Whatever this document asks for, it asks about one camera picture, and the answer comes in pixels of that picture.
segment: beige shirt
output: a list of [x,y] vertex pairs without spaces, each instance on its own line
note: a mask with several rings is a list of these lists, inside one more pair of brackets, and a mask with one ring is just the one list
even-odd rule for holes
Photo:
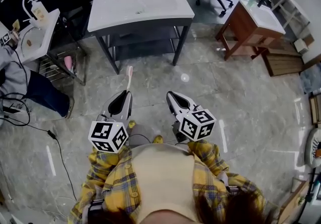
[[193,155],[188,156],[176,146],[149,144],[132,149],[132,156],[141,191],[137,223],[164,209],[198,221],[193,194]]

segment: yellow shoe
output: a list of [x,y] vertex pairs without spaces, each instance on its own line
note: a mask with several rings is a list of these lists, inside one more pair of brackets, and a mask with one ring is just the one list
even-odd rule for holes
[[158,135],[154,138],[154,141],[152,142],[153,144],[163,144],[163,137],[161,135]]

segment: metal table leg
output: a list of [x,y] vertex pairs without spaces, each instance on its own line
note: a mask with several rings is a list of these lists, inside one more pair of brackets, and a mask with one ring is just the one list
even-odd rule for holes
[[186,40],[186,37],[187,37],[187,34],[189,32],[190,27],[191,27],[191,24],[189,24],[188,26],[184,26],[183,27],[183,31],[181,33],[180,41],[179,41],[179,44],[177,45],[175,56],[174,56],[174,59],[173,59],[173,65],[174,66],[176,66],[176,64],[177,64],[177,61],[178,61],[179,56],[181,54],[181,51],[182,51],[182,48],[183,48],[183,45],[185,43],[185,40]]
[[60,69],[62,69],[66,74],[71,76],[73,79],[75,79],[78,83],[82,84],[83,86],[85,85],[85,82],[81,80],[79,77],[77,77],[73,72],[69,71],[69,69],[64,65],[61,64],[55,56],[51,55],[50,53],[47,54],[47,56],[50,58],[50,60],[57,65]]
[[97,38],[98,43],[100,44],[102,50],[104,51],[105,55],[107,56],[107,59],[109,60],[111,66],[114,68],[115,72],[117,74],[119,74],[118,67],[116,66],[116,63],[115,63],[114,59],[111,57],[111,55],[109,53],[109,50],[108,50],[108,47],[105,44],[103,38],[102,37],[96,37],[96,38]]

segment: white cube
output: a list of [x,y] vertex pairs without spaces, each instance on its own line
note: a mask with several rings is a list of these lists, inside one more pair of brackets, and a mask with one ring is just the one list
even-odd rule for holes
[[92,122],[88,139],[101,152],[118,153],[128,138],[121,122]]
[[208,109],[182,114],[179,131],[193,141],[211,135],[216,118]]

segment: white bottle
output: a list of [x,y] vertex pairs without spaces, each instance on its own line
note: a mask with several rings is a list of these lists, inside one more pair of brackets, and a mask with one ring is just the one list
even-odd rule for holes
[[31,3],[31,11],[36,16],[37,20],[39,20],[42,23],[46,22],[49,13],[42,4],[42,2],[32,1]]

